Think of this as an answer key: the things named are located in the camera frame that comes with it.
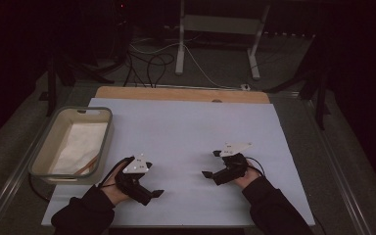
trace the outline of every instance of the black long-sleeved shirt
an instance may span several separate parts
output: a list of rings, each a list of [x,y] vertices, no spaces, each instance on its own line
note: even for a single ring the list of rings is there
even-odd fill
[[[305,220],[279,189],[265,177],[259,177],[243,190],[251,204],[250,215],[256,226],[267,235],[312,234]],[[56,235],[100,234],[112,223],[115,206],[95,186],[81,198],[70,203],[52,217]]]

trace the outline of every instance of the person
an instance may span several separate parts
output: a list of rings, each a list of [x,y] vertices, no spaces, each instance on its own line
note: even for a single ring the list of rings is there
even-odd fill
[[[92,186],[81,199],[71,198],[67,206],[53,215],[51,222],[56,228],[55,235],[101,234],[110,226],[115,217],[113,208],[129,199],[114,185],[115,175],[124,164],[120,164],[103,183],[107,187]],[[264,234],[313,234],[298,211],[265,176],[248,169],[234,182],[250,202],[251,218]]]

